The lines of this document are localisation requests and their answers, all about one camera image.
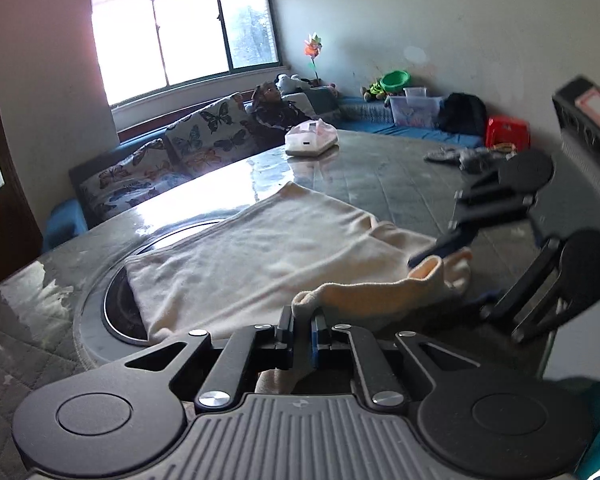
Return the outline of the butterfly cushion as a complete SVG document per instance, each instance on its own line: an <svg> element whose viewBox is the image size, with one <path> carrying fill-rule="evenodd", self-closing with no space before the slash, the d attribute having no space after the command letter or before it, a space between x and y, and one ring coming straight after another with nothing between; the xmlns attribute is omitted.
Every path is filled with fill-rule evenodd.
<svg viewBox="0 0 600 480"><path fill-rule="evenodd" d="M191 178L172 162L166 141L157 139L97 171L80 184L80 190L96 219L106 221Z"/></svg>
<svg viewBox="0 0 600 480"><path fill-rule="evenodd" d="M242 95L234 93L174 122L166 137L196 178L257 154L251 127Z"/></svg>

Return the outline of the child in dark jacket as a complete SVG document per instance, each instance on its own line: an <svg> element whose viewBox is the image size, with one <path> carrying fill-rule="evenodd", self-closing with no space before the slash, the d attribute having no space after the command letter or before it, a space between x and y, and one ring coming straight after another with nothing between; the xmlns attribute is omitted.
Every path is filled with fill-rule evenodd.
<svg viewBox="0 0 600 480"><path fill-rule="evenodd" d="M251 96L252 134L263 151L285 144L287 132L310 116L293 102L284 101L274 82L259 84Z"/></svg>

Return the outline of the window with green frame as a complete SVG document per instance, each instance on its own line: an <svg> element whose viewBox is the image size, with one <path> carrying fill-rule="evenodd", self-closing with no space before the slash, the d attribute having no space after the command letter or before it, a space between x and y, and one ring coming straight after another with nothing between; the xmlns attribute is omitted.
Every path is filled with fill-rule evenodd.
<svg viewBox="0 0 600 480"><path fill-rule="evenodd" d="M270 0L91 0L112 106L279 64Z"/></svg>

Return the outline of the grey glove on table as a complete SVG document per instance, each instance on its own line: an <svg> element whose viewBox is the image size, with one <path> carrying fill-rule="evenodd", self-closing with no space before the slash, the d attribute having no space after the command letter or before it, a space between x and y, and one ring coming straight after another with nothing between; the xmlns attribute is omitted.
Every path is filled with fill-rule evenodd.
<svg viewBox="0 0 600 480"><path fill-rule="evenodd" d="M513 144L498 144L493 148L440 148L427 153L424 161L457 167L465 174L481 174L500 160L509 159L516 154L517 150Z"/></svg>

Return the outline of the quilted star table cover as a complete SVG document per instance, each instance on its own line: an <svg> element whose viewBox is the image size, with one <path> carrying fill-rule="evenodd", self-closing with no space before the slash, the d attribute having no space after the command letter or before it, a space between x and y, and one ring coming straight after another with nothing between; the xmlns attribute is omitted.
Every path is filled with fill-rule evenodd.
<svg viewBox="0 0 600 480"><path fill-rule="evenodd" d="M448 225L463 175L425 162L427 141L345 131L317 160L281 148L234 162L118 214L60 245L0 284L0 479L24 469L12 442L12 413L36 388L130 347L100 320L108 280L123 259L172 230L236 214L287 182L325 193L401 228L438 235Z"/></svg>

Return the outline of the cream fleece garment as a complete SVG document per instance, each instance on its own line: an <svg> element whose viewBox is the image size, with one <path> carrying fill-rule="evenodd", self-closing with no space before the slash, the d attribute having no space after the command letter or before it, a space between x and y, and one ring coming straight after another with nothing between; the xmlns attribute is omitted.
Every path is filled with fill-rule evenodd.
<svg viewBox="0 0 600 480"><path fill-rule="evenodd" d="M275 324L283 307L296 321L294 365L269 365L258 393L290 393L311 370L310 319L379 333L407 315L468 289L472 253L411 258L431 237L292 182L187 240L126 258L124 267L150 342L190 330L228 338L248 325Z"/></svg>

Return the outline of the colourful pinwheel toy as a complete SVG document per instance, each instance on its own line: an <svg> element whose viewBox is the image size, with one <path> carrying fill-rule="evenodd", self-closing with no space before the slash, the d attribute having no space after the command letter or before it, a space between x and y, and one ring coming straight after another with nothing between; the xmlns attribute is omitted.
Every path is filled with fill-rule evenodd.
<svg viewBox="0 0 600 480"><path fill-rule="evenodd" d="M312 34L306 40L304 40L304 54L309 58L310 64L316 80L320 79L320 75L317 71L315 60L321 54L322 50L322 38L317 34Z"/></svg>

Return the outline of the green plastic bowl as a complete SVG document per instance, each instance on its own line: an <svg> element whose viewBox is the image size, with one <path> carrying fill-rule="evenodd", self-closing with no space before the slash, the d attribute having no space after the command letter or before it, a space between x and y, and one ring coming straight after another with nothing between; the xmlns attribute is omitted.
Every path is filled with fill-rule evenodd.
<svg viewBox="0 0 600 480"><path fill-rule="evenodd" d="M411 75L405 70L393 70L379 79L379 84L386 93L400 93L411 82Z"/></svg>

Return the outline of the clear plastic storage box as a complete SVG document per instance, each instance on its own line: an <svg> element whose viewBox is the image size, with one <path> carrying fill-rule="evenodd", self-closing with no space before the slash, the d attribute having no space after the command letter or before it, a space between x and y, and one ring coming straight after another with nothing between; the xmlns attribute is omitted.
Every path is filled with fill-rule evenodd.
<svg viewBox="0 0 600 480"><path fill-rule="evenodd" d="M396 125L424 129L436 125L442 101L440 96L426 96L422 87L417 87L415 93L407 89L400 96L386 99Z"/></svg>

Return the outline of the white pink tissue box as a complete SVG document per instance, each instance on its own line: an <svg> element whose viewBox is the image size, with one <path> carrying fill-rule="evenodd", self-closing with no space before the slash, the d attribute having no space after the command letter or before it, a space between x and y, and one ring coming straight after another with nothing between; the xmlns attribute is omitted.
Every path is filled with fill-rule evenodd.
<svg viewBox="0 0 600 480"><path fill-rule="evenodd" d="M317 157L337 143L337 129L318 118L302 122L286 133L285 152L296 157Z"/></svg>

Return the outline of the blue sofa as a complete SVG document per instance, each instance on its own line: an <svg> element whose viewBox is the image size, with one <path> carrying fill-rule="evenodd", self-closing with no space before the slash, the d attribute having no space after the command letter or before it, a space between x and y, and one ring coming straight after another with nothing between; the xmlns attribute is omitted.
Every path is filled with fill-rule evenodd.
<svg viewBox="0 0 600 480"><path fill-rule="evenodd" d="M385 136L404 136L404 138L428 139L465 148L478 148L486 140L486 136L465 136L464 134L447 133L437 125L432 129L398 126L393 122L390 107L387 103L366 102L361 98L335 98L325 89L306 90L293 94L291 101L298 104L307 98L315 113L339 129L363 131ZM97 226L95 215L88 209L86 199L80 191L80 184L87 178L103 170L115 162L128 157L144 144L166 137L169 125L163 118L158 120L161 127L146 131L134 139L127 140L111 151L102 153L81 165L69 170L69 179L76 197L55 206L47 220L43 234L43 250L49 250L85 233Z"/></svg>

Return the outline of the butterfly cushion right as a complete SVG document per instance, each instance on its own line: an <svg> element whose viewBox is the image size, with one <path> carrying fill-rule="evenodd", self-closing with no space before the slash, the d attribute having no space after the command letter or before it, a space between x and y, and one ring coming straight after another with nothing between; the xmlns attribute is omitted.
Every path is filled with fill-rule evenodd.
<svg viewBox="0 0 600 480"><path fill-rule="evenodd" d="M234 93L174 122L166 137L196 178L257 154L251 127L242 95Z"/></svg>

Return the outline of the round black induction cooktop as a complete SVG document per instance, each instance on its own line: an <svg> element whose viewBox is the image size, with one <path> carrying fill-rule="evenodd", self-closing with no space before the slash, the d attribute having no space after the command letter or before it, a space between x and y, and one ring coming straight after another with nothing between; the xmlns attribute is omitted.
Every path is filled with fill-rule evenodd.
<svg viewBox="0 0 600 480"><path fill-rule="evenodd" d="M181 240L192 237L220 223L221 219L186 224L158 236L155 240L135 249L132 256L145 255L148 252L170 247ZM108 333L125 344L137 347L150 346L140 308L137 307L132 288L122 263L114 276L110 278L104 299L102 300L102 324Z"/></svg>

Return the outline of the black bag on sofa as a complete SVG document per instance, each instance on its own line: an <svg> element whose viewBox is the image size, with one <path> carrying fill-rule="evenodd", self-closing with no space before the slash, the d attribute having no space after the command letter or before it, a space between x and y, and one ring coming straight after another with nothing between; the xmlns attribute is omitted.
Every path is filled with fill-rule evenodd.
<svg viewBox="0 0 600 480"><path fill-rule="evenodd" d="M465 136L486 135L488 112L478 96L466 93L451 93L444 98L436 119L437 127L447 133Z"/></svg>

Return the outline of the red plastic stool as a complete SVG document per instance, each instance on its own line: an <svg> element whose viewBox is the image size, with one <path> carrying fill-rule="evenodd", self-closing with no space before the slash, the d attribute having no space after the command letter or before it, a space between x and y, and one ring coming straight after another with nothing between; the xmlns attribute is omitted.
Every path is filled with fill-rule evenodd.
<svg viewBox="0 0 600 480"><path fill-rule="evenodd" d="M528 122L503 115L491 116L486 123L486 146L513 144L517 151L528 150L531 146Z"/></svg>

